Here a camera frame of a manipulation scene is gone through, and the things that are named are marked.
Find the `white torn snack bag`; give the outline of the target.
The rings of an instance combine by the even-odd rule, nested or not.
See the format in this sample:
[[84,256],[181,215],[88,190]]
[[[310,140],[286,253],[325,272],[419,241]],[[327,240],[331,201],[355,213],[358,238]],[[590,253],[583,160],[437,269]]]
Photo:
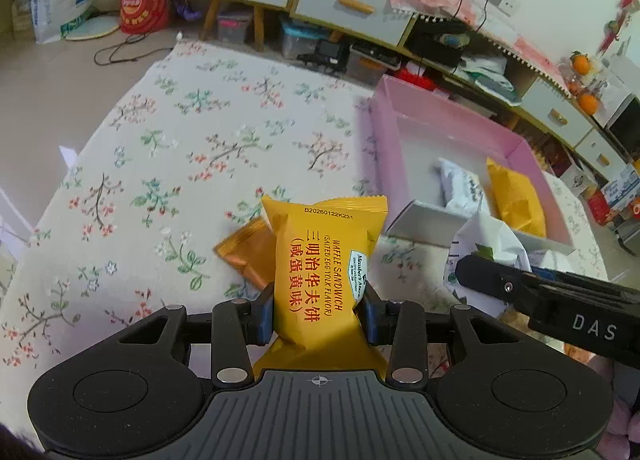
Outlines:
[[552,298],[532,270],[527,252],[512,229],[483,212],[475,213],[454,235],[444,286],[464,305],[495,318],[508,307],[533,320],[549,321]]

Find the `yellow snack packet in box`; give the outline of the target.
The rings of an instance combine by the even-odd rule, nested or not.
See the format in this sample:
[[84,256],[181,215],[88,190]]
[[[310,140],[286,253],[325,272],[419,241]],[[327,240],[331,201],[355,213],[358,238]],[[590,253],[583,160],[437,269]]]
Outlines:
[[546,238],[544,209],[530,179],[491,158],[486,159],[486,166],[500,220],[512,229]]

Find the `white snack packet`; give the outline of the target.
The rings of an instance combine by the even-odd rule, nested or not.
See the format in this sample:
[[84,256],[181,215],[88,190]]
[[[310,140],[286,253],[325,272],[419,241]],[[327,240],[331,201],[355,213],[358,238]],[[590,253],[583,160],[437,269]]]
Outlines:
[[477,212],[490,214],[487,194],[477,174],[446,159],[439,159],[437,168],[448,212],[466,217]]

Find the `orange fruit lower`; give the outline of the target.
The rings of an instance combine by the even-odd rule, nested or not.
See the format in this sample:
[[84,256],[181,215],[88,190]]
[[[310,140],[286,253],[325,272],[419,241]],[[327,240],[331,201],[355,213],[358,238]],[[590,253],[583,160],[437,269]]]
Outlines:
[[596,96],[588,92],[582,92],[577,96],[578,106],[587,116],[594,116],[599,108]]

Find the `orange fruit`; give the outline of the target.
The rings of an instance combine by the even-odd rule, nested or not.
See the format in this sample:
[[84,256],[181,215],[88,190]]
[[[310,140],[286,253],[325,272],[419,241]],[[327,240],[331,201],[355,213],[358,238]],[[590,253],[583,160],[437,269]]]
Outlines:
[[588,92],[582,92],[577,96],[578,106],[587,116],[594,116],[599,108],[596,96]]
[[572,56],[570,56],[570,62],[572,63],[574,72],[580,76],[588,76],[591,71],[591,62],[586,54],[574,52]]

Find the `red box under cabinet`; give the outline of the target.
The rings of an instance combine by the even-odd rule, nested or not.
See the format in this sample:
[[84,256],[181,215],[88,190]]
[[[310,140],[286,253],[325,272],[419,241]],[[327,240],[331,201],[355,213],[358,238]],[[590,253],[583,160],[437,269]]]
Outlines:
[[434,82],[428,76],[419,76],[418,74],[414,74],[409,71],[406,67],[400,68],[399,70],[394,72],[394,77],[396,79],[400,79],[401,81],[408,82],[414,86],[421,87],[424,90],[429,90],[430,92],[434,92],[437,88],[437,83]]

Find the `orange fruit upper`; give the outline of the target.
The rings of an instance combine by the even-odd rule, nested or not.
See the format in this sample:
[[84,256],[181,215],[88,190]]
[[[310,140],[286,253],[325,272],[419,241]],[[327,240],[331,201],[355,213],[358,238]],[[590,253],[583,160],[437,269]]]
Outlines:
[[588,76],[591,71],[591,62],[586,54],[574,52],[572,56],[570,56],[570,62],[572,63],[574,72],[580,76]]

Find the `yellow waffle sandwich packet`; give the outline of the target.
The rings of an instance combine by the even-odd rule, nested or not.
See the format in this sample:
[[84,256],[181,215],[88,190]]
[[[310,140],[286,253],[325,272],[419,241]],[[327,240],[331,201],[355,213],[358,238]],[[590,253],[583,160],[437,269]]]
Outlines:
[[273,330],[254,365],[267,370],[386,371],[355,307],[387,215],[384,196],[344,197],[306,206],[265,196],[276,237]]

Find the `pink shelf cloth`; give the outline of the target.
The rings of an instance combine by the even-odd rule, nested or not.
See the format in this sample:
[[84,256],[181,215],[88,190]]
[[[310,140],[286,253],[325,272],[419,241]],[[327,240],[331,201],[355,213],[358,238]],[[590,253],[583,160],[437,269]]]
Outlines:
[[495,46],[524,62],[565,96],[570,96],[558,66],[485,0],[389,0],[395,12],[411,17],[457,19]]

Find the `orange snack packet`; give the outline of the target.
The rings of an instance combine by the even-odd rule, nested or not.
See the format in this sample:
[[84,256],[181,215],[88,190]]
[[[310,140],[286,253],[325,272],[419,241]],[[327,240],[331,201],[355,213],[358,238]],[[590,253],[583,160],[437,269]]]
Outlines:
[[257,290],[276,276],[276,237],[270,226],[256,217],[214,247],[214,252]]

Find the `pink snack box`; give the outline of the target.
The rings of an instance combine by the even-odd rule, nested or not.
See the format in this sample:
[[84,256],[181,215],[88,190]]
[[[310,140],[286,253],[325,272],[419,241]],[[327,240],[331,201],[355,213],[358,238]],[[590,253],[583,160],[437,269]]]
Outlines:
[[371,98],[371,123],[381,194],[387,198],[384,232],[390,237],[450,246],[468,219],[446,209],[439,161],[448,160],[480,179],[497,214],[486,160],[526,175],[536,189],[547,237],[520,232],[526,250],[574,251],[558,202],[526,140],[498,123],[440,95],[382,76]]

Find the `wooden white drawer cabinet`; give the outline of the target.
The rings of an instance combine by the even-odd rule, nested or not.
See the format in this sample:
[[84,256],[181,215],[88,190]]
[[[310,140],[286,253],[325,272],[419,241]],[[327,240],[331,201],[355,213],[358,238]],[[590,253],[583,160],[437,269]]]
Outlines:
[[389,0],[209,0],[216,9],[224,1],[239,2],[258,8],[287,12],[293,18],[316,26],[348,34],[363,41],[388,48],[414,61],[422,61],[434,70],[445,73],[447,80],[470,86],[471,80],[456,76],[451,57],[442,54],[444,46],[428,42],[428,32],[455,27],[480,37],[480,45],[488,46],[509,59],[510,75],[522,96],[521,105],[513,107],[517,116],[529,120],[538,128],[572,148],[594,172],[606,180],[614,178],[627,167],[627,160],[615,147],[612,137],[587,116],[572,95],[565,96],[555,85],[540,76],[488,38],[470,29],[457,19],[411,17],[395,12]]

